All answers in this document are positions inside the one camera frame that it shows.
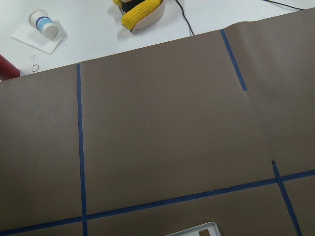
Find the red cylinder bottle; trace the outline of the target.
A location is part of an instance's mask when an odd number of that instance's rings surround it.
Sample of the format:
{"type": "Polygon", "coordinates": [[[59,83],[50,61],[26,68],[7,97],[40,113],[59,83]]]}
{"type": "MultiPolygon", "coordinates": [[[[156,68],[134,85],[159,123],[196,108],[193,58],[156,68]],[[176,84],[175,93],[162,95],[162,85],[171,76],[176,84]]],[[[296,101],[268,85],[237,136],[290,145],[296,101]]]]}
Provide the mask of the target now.
{"type": "Polygon", "coordinates": [[[0,55],[0,80],[9,80],[18,78],[20,70],[10,63],[5,57],[0,55]]]}

